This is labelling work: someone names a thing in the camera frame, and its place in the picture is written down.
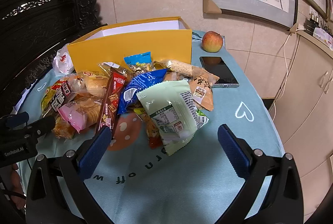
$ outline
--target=blue tablecloth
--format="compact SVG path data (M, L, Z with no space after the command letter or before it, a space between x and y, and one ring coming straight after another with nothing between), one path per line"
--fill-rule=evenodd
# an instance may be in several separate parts
M220 56L239 81L238 88L214 88L214 110L204 111L210 121L195 134L188 145L167 156L148 146L144 126L134 114L118 122L117 142L105 152L91 179L85 181L92 195L116 223L214 223L230 205L244 180L237 177L217 140L218 127L226 123L237 137L245 139L265 154L281 157L283 146L274 124L252 84L233 57L222 48L207 53L200 48L202 31L195 31L192 64L201 66L200 56ZM40 101L47 86L58 78L50 71L29 93L20 112L27 111L29 122L40 116ZM48 134L37 144L39 154L63 155L93 136L93 129L60 140ZM24 190L30 169L19 163ZM255 214L267 192L267 177L248 216ZM60 185L71 211L80 216L62 178Z

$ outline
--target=tiled wall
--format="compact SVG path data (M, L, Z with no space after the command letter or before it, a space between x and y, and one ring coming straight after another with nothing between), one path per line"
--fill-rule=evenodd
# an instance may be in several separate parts
M309 6L300 0L300 23ZM213 30L226 38L226 48L262 98L274 98L286 73L282 45L288 32L263 22L229 15L203 14L203 0L97 0L102 23L181 16L194 30ZM296 36L285 46L287 64Z

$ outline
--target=smartphone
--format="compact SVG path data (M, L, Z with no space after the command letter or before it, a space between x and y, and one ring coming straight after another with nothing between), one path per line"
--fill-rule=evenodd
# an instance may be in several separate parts
M220 79L213 85L214 88L236 88L239 87L237 79L234 77L223 59L219 56L201 56L202 66L210 73Z

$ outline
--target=blue snack package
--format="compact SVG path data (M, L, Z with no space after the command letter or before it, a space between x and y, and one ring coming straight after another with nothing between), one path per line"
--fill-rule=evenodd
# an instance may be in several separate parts
M156 70L153 66L150 52L124 57L124 61L136 75Z
M138 101L137 93L139 91L143 91L152 85L161 83L166 72L167 69L161 69L135 76L120 96L118 115L127 112L127 107Z

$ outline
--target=phone screen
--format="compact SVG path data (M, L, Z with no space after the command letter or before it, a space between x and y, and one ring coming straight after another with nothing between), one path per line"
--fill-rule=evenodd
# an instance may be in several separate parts
M218 76L220 79L216 84L238 84L228 66L219 56L201 56L201 64L210 73Z

